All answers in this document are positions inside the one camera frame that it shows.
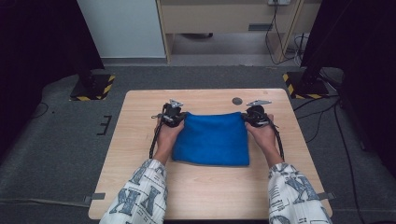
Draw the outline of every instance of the blue towel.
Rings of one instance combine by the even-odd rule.
[[[248,131],[241,113],[199,116],[188,113],[172,159],[202,165],[249,165]]]

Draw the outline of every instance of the patterned sleeve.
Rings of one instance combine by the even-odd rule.
[[[100,224],[163,223],[166,209],[165,167],[147,160],[120,190]]]
[[[292,165],[273,166],[269,178],[269,223],[332,223],[308,179]]]

